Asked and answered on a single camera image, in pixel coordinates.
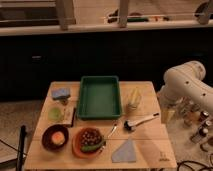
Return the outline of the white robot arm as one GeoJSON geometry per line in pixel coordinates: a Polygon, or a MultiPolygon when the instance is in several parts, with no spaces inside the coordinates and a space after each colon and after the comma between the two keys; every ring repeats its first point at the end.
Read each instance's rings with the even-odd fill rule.
{"type": "Polygon", "coordinates": [[[158,93],[160,106],[176,106],[181,98],[187,97],[213,114],[213,87],[203,82],[205,75],[206,69],[199,61],[189,61],[168,69],[158,93]]]}

